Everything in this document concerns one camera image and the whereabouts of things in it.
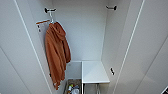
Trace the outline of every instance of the closet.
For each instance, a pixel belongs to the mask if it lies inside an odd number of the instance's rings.
[[[161,94],[168,86],[168,1],[1,2],[0,94],[63,94],[66,81],[83,79],[82,67],[95,62],[108,79],[99,83],[100,94]],[[53,87],[45,55],[44,36],[51,21],[45,8],[56,9],[51,15],[64,28],[71,50],[59,90]],[[87,72],[102,75],[99,69]],[[85,91],[94,88],[89,86]]]

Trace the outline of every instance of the metal hook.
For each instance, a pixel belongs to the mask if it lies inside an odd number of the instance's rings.
[[[47,9],[47,8],[45,8],[44,11],[45,11],[45,13],[47,13],[48,11],[56,11],[56,9]]]
[[[114,10],[116,10],[116,9],[117,9],[117,6],[114,6],[113,8],[106,6],[106,8],[107,8],[107,9],[114,9]]]

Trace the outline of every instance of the cabinet door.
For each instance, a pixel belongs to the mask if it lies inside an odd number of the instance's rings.
[[[131,45],[114,94],[135,94],[141,81],[153,64],[168,36],[167,5],[167,0],[143,1],[137,24],[135,24],[133,30],[134,35]]]
[[[135,94],[161,94],[168,85],[168,39]]]
[[[0,93],[30,94],[1,48],[0,48]]]

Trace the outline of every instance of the storage compartment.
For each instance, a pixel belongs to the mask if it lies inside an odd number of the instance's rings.
[[[79,87],[79,94],[82,94],[82,81],[81,79],[68,79],[66,85],[65,85],[65,90],[64,90],[64,94],[68,94],[68,88],[69,85],[73,84],[73,87]]]
[[[99,90],[97,86],[97,84],[85,84],[84,94],[98,94]]]

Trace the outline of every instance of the white shelf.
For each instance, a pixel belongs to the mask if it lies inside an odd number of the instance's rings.
[[[82,83],[109,83],[101,61],[82,61]]]

